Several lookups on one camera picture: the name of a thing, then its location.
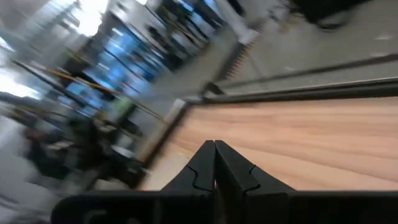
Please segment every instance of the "black bag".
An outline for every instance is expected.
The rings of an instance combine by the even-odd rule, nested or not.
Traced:
[[[310,23],[318,23],[319,20],[331,16],[337,12],[351,9],[357,4],[368,0],[291,0],[299,11]]]

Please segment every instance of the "black plastic part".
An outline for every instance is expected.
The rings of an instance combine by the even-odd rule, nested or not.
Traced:
[[[161,191],[70,197],[55,207],[52,223],[214,223],[218,203],[218,222],[228,224],[398,223],[397,202],[396,191],[296,191],[225,142],[206,141]]]
[[[167,126],[167,129],[161,135],[159,141],[153,147],[153,150],[150,152],[145,161],[143,161],[142,163],[143,168],[148,169],[153,164],[158,153],[162,152],[162,149],[164,148],[163,146],[166,143],[167,138],[169,138],[174,133],[174,131],[179,126],[180,122],[184,118],[184,115],[186,115],[189,109],[190,105],[182,106],[176,117],[170,122],[170,124]]]
[[[206,141],[161,191],[91,192],[66,198],[54,208],[51,222],[213,223],[214,164],[214,142]]]

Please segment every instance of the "wooden surface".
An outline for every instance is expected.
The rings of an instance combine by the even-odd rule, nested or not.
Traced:
[[[297,190],[398,189],[398,97],[196,106],[141,189],[161,189],[207,139]]]

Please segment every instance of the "person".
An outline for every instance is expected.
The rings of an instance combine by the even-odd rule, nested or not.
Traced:
[[[206,4],[205,0],[184,0],[184,2],[190,5],[193,11],[212,26],[212,28],[218,29],[223,25],[224,21],[222,18]]]
[[[243,45],[250,44],[258,36],[258,32],[246,26],[239,14],[229,3],[229,0],[215,0],[215,3],[224,16],[225,21],[238,36],[239,43]]]

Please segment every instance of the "desk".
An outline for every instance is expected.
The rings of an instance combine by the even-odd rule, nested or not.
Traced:
[[[398,97],[193,105],[141,189],[221,139],[296,190],[397,190],[397,134]]]

